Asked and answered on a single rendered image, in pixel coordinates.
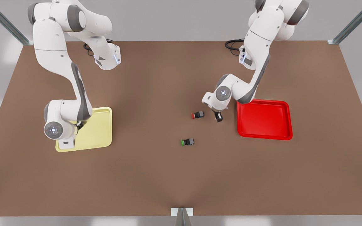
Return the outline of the yellow tray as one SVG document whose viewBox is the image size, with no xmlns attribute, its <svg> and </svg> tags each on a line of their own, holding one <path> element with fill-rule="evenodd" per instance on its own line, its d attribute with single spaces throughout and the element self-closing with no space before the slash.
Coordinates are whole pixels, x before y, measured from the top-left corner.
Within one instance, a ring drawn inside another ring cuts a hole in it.
<svg viewBox="0 0 362 226">
<path fill-rule="evenodd" d="M 92 109 L 91 118 L 84 122 L 82 128 L 74 128 L 74 145 L 63 149 L 64 143 L 56 141 L 55 149 L 59 153 L 107 147 L 112 143 L 112 109 L 99 107 Z"/>
</svg>

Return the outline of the red tray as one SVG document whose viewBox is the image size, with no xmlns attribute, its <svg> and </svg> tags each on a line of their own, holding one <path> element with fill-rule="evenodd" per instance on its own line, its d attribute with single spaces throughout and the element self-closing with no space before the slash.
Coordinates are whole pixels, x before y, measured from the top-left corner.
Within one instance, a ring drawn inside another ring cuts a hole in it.
<svg viewBox="0 0 362 226">
<path fill-rule="evenodd" d="M 237 102 L 237 132 L 242 137 L 290 140 L 293 129 L 289 105 L 284 101 L 253 99 Z"/>
</svg>

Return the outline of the silver frame post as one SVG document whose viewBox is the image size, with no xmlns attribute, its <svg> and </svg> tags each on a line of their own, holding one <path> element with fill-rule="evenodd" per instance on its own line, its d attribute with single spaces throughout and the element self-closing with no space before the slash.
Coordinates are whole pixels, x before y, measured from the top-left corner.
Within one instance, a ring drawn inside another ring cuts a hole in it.
<svg viewBox="0 0 362 226">
<path fill-rule="evenodd" d="M 9 19 L 0 11 L 0 24 L 13 36 L 15 37 L 23 46 L 32 46 L 34 42 L 28 40 L 24 34 L 22 34 L 14 24 L 11 23 Z"/>
<path fill-rule="evenodd" d="M 192 207 L 171 208 L 171 216 L 175 216 L 175 226 L 192 226 L 190 216 L 194 216 Z"/>
<path fill-rule="evenodd" d="M 332 40 L 327 40 L 329 45 L 339 45 L 362 23 L 362 10 L 348 23 L 348 25 Z"/>
</svg>

